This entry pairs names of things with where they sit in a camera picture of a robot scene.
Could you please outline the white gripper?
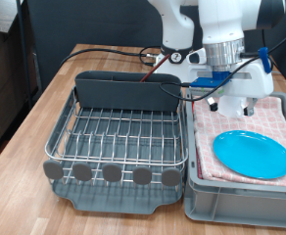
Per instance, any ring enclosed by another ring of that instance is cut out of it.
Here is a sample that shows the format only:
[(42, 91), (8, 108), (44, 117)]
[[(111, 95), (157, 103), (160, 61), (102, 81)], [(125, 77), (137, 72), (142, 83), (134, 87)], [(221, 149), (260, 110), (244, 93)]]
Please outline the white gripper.
[[(191, 83), (191, 90), (195, 95), (204, 95), (215, 88), (213, 82), (213, 69), (208, 65), (190, 65), (188, 69), (188, 81)], [(273, 92), (273, 80), (271, 73), (266, 73), (262, 60), (256, 59), (235, 72), (231, 78), (216, 92), (213, 97), (222, 95), (232, 97), (246, 97), (247, 106), (244, 108), (244, 115), (251, 117), (254, 113), (254, 106), (257, 98), (264, 98)], [(213, 97), (207, 99), (210, 111), (216, 112), (218, 104)]]

